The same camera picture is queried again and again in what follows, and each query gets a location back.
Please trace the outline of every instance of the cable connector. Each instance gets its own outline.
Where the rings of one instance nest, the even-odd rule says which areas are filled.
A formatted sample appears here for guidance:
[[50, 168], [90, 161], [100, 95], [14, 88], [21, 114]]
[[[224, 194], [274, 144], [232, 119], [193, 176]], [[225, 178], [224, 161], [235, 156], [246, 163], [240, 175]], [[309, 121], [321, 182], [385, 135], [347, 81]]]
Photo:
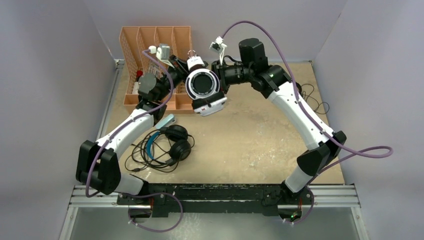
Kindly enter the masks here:
[[156, 53], [156, 50], [157, 50], [156, 49], [156, 46], [149, 46], [148, 49], [149, 49], [149, 51], [150, 51], [151, 54], [155, 54]]
[[162, 63], [174, 67], [170, 62], [171, 48], [167, 44], [161, 43], [156, 50], [156, 58]]
[[221, 64], [224, 60], [224, 52], [226, 47], [227, 45], [224, 44], [224, 39], [220, 36], [218, 36], [209, 46], [210, 50], [219, 54], [219, 61]]

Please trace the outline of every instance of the gray wall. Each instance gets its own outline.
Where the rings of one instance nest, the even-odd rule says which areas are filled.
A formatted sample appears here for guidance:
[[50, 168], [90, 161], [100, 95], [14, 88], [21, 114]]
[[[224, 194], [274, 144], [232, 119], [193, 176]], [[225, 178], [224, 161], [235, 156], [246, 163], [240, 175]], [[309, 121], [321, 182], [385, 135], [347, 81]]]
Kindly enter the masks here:
[[424, 235], [423, 9], [419, 0], [349, 0], [314, 64], [346, 145], [394, 148], [390, 158], [342, 164], [373, 240]]
[[[85, 0], [115, 59], [123, 59], [122, 26], [191, 26], [193, 48], [216, 60], [209, 44], [236, 21], [250, 20], [270, 31], [290, 61], [314, 59], [347, 0]], [[239, 56], [238, 43], [260, 38], [271, 60], [281, 61], [260, 30], [240, 25], [225, 38], [227, 54]]]
[[115, 63], [82, 0], [2, 0], [0, 20], [0, 239], [57, 239]]

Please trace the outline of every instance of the floor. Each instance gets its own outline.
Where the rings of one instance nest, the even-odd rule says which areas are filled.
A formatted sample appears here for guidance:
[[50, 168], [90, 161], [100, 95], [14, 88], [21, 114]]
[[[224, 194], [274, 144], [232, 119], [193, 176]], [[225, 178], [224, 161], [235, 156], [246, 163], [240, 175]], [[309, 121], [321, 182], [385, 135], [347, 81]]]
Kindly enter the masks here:
[[[311, 64], [291, 63], [290, 67], [297, 82], [315, 87], [311, 96], [321, 102]], [[128, 80], [128, 69], [124, 67], [108, 132], [129, 115], [123, 106]], [[310, 86], [304, 87], [307, 93], [311, 89]], [[227, 97], [229, 100], [224, 110], [213, 115], [176, 115], [176, 124], [184, 126], [193, 135], [195, 146], [175, 171], [162, 173], [148, 168], [133, 174], [152, 183], [281, 183], [296, 167], [296, 158], [306, 150], [300, 135], [286, 116], [253, 90], [250, 84], [231, 86]], [[313, 101], [308, 103], [312, 109], [317, 107]], [[328, 123], [325, 115], [319, 116]], [[169, 148], [168, 141], [160, 145]], [[126, 171], [124, 161], [132, 149], [132, 146], [129, 147], [119, 161], [122, 172]], [[141, 166], [130, 159], [127, 167], [133, 169]], [[340, 167], [335, 166], [324, 172], [314, 183], [344, 183]]]

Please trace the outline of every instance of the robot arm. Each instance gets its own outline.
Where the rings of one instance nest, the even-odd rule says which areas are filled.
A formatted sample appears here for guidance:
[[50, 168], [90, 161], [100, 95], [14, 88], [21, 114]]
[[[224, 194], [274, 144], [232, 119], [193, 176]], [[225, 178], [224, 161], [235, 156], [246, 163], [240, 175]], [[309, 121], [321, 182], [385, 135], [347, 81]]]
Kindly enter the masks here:
[[[222, 58], [220, 61], [212, 63], [212, 71], [203, 70], [204, 75], [208, 75], [210, 81], [217, 83], [207, 85], [188, 84], [188, 81], [205, 81], [205, 76], [192, 74], [186, 82], [186, 89], [196, 92], [197, 95], [189, 96], [193, 99], [193, 109], [198, 109], [198, 113], [206, 116], [217, 111], [210, 111], [215, 104], [219, 109], [224, 107], [225, 94], [230, 85], [250, 83], [253, 89], [260, 92], [266, 99], [276, 105], [287, 116], [302, 137], [307, 151], [297, 158], [297, 167], [294, 172], [281, 184], [282, 191], [290, 198], [300, 192], [318, 172], [327, 166], [340, 152], [340, 148], [335, 145], [323, 131], [328, 133], [340, 144], [346, 141], [346, 135], [342, 132], [334, 132], [328, 125], [321, 121], [315, 112], [306, 102], [302, 102], [306, 112], [313, 120], [322, 127], [320, 131], [313, 122], [306, 117], [300, 108], [294, 92], [293, 83], [290, 76], [279, 65], [269, 65], [265, 56], [265, 48], [262, 42], [256, 38], [242, 40], [239, 43], [241, 61], [236, 61], [234, 65], [227, 65]], [[223, 41], [217, 38], [210, 48], [217, 53], [225, 49]], [[219, 90], [213, 91], [213, 86], [219, 86]]]
[[[186, 79], [188, 72], [185, 61], [172, 55], [163, 62], [170, 65], [168, 72], [172, 77], [174, 86]], [[145, 73], [139, 81], [139, 103], [130, 116], [106, 136], [95, 142], [87, 140], [79, 149], [76, 179], [86, 184], [96, 154], [104, 146], [99, 161], [96, 159], [97, 162], [94, 165], [89, 185], [106, 195], [112, 192], [143, 195], [148, 189], [147, 182], [143, 179], [121, 172], [118, 161], [124, 151], [138, 137], [155, 126], [164, 116], [166, 105], [149, 114], [145, 113], [157, 108], [160, 101], [170, 93], [170, 81], [166, 75], [156, 78], [151, 73]], [[145, 115], [136, 119], [136, 116], [141, 114]]]
[[[242, 40], [239, 43], [239, 51], [241, 61], [235, 62], [234, 65], [227, 65], [224, 57], [220, 55], [220, 60], [211, 64], [211, 70], [207, 69], [206, 64], [194, 51], [188, 53], [187, 62], [175, 56], [164, 60], [163, 51], [156, 53], [156, 56], [159, 55], [158, 59], [169, 65], [168, 71], [174, 86], [185, 81], [187, 94], [193, 100], [193, 110], [201, 116], [208, 116], [222, 110], [230, 86], [243, 83], [250, 83], [253, 89], [284, 112], [300, 133], [307, 148], [307, 151], [297, 158], [296, 169], [281, 183], [283, 195], [286, 198], [294, 197], [338, 155], [340, 148], [305, 116], [296, 101], [290, 76], [281, 66], [268, 64], [262, 42], [256, 38]], [[138, 89], [139, 104], [126, 120], [132, 120], [132, 123], [112, 140], [109, 140], [109, 136], [118, 131], [121, 125], [96, 142], [84, 142], [79, 152], [76, 179], [82, 183], [87, 182], [88, 170], [97, 151], [100, 146], [109, 141], [100, 155], [100, 162], [95, 165], [90, 187], [104, 194], [112, 192], [131, 195], [147, 194], [147, 182], [136, 176], [121, 173], [118, 159], [131, 143], [158, 123], [165, 113], [166, 105], [137, 120], [134, 120], [134, 117], [157, 107], [158, 102], [169, 93], [170, 82], [166, 75], [158, 79], [153, 74], [145, 73], [140, 79]], [[342, 131], [334, 132], [305, 102], [302, 105], [309, 115], [321, 124], [325, 132], [339, 143], [345, 143], [346, 136]]]

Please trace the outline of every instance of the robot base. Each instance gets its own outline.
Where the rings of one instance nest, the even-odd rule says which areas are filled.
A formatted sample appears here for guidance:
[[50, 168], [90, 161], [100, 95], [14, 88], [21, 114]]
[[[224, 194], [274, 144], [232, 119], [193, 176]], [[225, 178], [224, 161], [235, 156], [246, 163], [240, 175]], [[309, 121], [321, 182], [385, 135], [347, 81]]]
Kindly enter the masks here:
[[[149, 194], [169, 193], [175, 195], [185, 213], [255, 213], [264, 216], [280, 216], [282, 219], [298, 210], [299, 203], [310, 205], [312, 192], [302, 189], [295, 197], [284, 199], [280, 184], [186, 184], [186, 183], [148, 183]], [[133, 199], [120, 195], [117, 205], [150, 205], [152, 218], [166, 218], [169, 213], [179, 213], [178, 203], [167, 195], [149, 199]], [[279, 209], [278, 206], [293, 208]], [[132, 209], [134, 218], [147, 218], [149, 214]]]

